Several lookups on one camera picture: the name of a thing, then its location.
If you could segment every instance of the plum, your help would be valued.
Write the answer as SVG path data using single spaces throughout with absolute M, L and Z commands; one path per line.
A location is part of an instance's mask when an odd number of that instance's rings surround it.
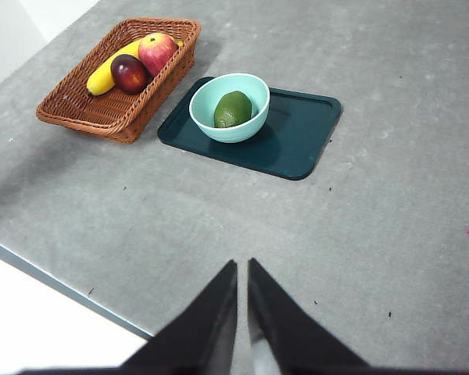
M 118 55 L 111 62 L 111 75 L 115 85 L 129 95 L 139 94 L 149 82 L 149 74 L 145 66 L 133 55 Z

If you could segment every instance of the dark green tray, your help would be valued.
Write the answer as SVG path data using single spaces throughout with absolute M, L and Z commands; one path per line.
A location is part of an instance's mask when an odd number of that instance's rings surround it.
M 269 114 L 259 132 L 226 144 L 207 137 L 189 116 L 193 94 L 213 77 L 200 78 L 158 129 L 166 145 L 289 180 L 310 175 L 341 114 L 335 98 L 270 89 Z

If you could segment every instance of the gray speckled surface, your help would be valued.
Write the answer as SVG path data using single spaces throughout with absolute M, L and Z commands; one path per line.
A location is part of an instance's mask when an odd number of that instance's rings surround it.
M 130 16 L 202 23 L 196 65 L 141 138 L 36 120 Z M 305 180 L 158 140 L 193 82 L 235 71 L 342 102 Z M 245 283 L 254 256 L 368 362 L 469 369 L 469 1 L 99 2 L 0 86 L 0 244 L 149 332 L 229 259 Z M 239 305 L 236 374 L 251 372 Z

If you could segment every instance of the tray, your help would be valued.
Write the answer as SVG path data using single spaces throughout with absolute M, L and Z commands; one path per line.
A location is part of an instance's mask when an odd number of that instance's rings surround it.
M 207 137 L 189 116 L 193 94 L 213 77 L 197 80 L 158 129 L 162 143 L 289 180 L 310 175 L 341 115 L 339 100 L 270 88 L 266 123 L 250 139 L 226 144 Z
M 194 62 L 201 26 L 184 19 L 129 18 L 118 23 L 42 100 L 37 118 L 120 143 L 132 143 Z M 94 97 L 86 83 L 92 72 L 114 52 L 152 32 L 181 39 L 183 45 L 139 95 L 117 87 Z

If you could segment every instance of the light blue bowl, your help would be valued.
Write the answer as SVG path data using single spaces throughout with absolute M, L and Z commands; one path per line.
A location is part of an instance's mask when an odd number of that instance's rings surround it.
M 252 102 L 252 118 L 236 127 L 213 127 L 213 112 L 227 93 L 241 91 Z M 269 87 L 260 78 L 231 73 L 214 78 L 200 87 L 189 103 L 189 115 L 207 136 L 224 143 L 249 139 L 264 125 L 269 110 Z

